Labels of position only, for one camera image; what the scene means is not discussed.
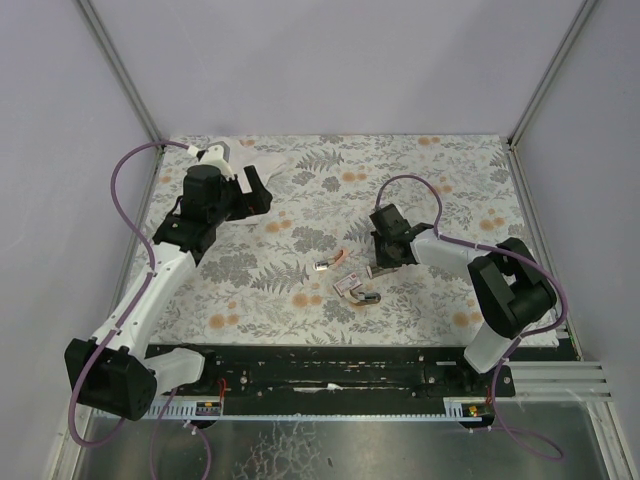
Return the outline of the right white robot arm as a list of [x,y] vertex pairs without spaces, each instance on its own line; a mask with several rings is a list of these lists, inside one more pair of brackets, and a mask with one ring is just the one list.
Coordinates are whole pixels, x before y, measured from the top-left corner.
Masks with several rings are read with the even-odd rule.
[[514,339],[556,305],[550,280],[517,238],[496,246],[454,239],[434,225],[412,226],[393,204],[376,209],[370,220],[377,267],[421,264],[471,282],[484,323],[464,359],[478,373],[492,369]]

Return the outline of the red staple box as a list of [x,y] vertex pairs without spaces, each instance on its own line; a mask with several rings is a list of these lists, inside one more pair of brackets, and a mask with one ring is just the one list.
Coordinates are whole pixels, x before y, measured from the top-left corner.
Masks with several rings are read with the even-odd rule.
[[359,276],[356,273],[350,273],[333,284],[336,293],[344,297],[346,293],[356,289],[362,285]]

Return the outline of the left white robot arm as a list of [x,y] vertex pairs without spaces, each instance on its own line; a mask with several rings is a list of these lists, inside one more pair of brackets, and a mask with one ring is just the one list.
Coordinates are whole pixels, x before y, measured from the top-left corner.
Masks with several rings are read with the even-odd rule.
[[218,227],[269,211],[272,195],[256,168],[249,165],[244,174],[248,192],[218,164],[187,170],[181,197],[152,238],[149,266],[90,339],[74,339],[66,348],[72,403],[135,421],[158,395],[200,380],[202,354],[176,347],[150,357],[147,348],[169,300],[196,271]]

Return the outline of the grey cardboard box sleeve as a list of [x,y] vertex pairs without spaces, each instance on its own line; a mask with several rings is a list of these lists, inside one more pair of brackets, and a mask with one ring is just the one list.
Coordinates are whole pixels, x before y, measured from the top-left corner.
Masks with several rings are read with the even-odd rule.
[[397,268],[383,268],[376,265],[370,265],[366,267],[367,275],[370,279],[375,279],[383,275],[395,273]]

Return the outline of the beige brown stapler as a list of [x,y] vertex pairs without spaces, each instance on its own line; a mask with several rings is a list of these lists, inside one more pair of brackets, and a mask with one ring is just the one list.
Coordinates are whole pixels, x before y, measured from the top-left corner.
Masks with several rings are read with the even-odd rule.
[[378,304],[381,301],[381,295],[377,292],[350,290],[347,299],[354,305],[367,306]]

